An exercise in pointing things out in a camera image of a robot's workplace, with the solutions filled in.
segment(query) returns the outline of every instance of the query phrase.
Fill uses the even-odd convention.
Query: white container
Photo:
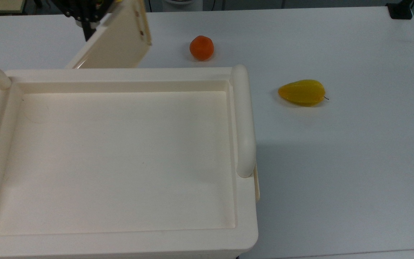
[[[200,12],[202,0],[162,0],[163,12]]]
[[[255,149],[241,65],[0,71],[0,258],[233,259]]]

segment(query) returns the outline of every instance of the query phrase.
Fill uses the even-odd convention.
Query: black object
[[[36,5],[36,7],[42,8],[42,2],[41,2],[41,0],[33,0],[33,1],[34,1],[34,4]]]
[[[392,19],[411,20],[411,18],[413,17],[410,8],[412,2],[413,0],[402,0],[398,4],[386,4],[389,10],[389,15]]]
[[[86,41],[95,32],[91,23],[98,23],[106,11],[110,8],[113,0],[51,0],[59,10],[66,16],[73,16],[82,25]]]

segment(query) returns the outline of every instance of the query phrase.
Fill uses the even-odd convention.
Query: orange
[[[279,95],[289,102],[301,106],[314,106],[324,99],[325,89],[316,80],[306,79],[286,84],[278,90]]]
[[[206,36],[197,36],[191,41],[189,51],[197,60],[207,60],[213,54],[213,42]]]

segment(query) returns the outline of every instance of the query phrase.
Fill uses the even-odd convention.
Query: yellow fruit
[[[286,84],[278,90],[279,95],[289,102],[301,106],[314,106],[324,99],[325,89],[316,80],[306,79]]]

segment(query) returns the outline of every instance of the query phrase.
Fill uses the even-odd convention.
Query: white table
[[[386,7],[148,15],[140,67],[245,64],[261,200],[241,259],[414,249],[414,19]],[[195,62],[197,35],[214,57]],[[84,44],[63,16],[0,17],[0,68],[62,68]],[[329,101],[290,105],[278,87],[317,79]]]
[[[310,257],[310,259],[414,259],[414,250],[364,254],[341,254]]]

